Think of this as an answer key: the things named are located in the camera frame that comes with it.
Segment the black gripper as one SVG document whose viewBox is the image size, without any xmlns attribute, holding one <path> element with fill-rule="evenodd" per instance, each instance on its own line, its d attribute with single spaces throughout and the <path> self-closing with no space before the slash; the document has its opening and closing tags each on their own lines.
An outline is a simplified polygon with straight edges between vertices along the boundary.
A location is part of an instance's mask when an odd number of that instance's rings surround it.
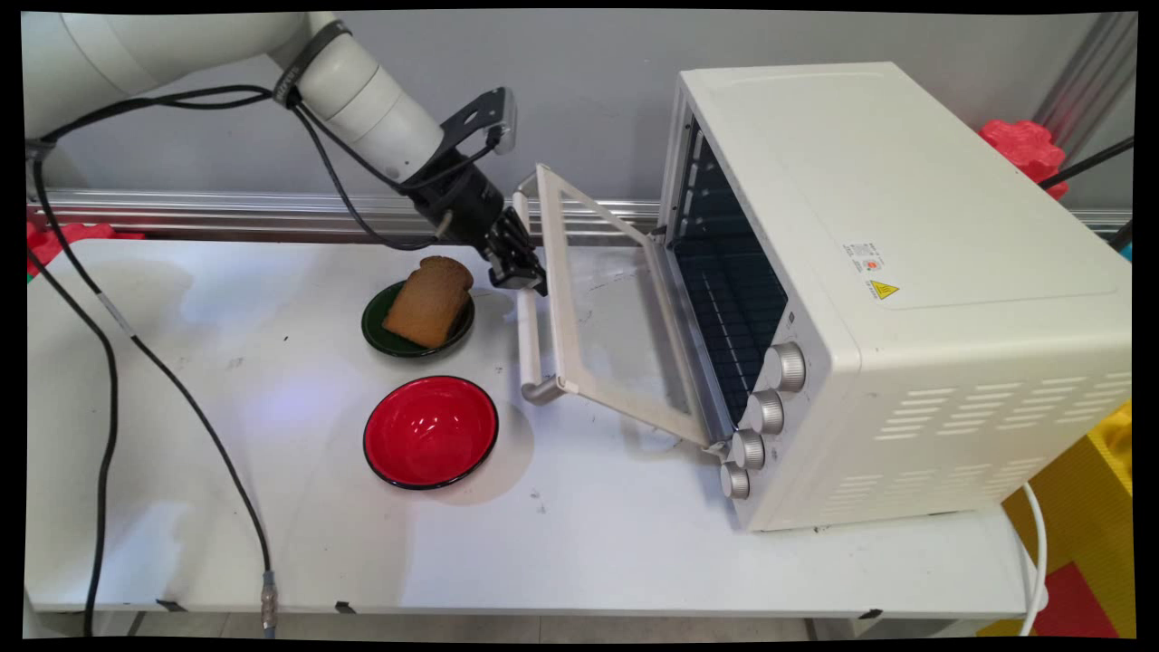
<svg viewBox="0 0 1159 652">
<path fill-rule="evenodd" d="M 479 167 L 458 149 L 429 162 L 416 177 L 410 199 L 436 230 L 436 239 L 487 248 L 489 280 L 500 290 L 530 290 L 547 296 L 547 273 L 537 248 L 513 206 Z M 502 217 L 501 228 L 493 224 Z"/>
</svg>

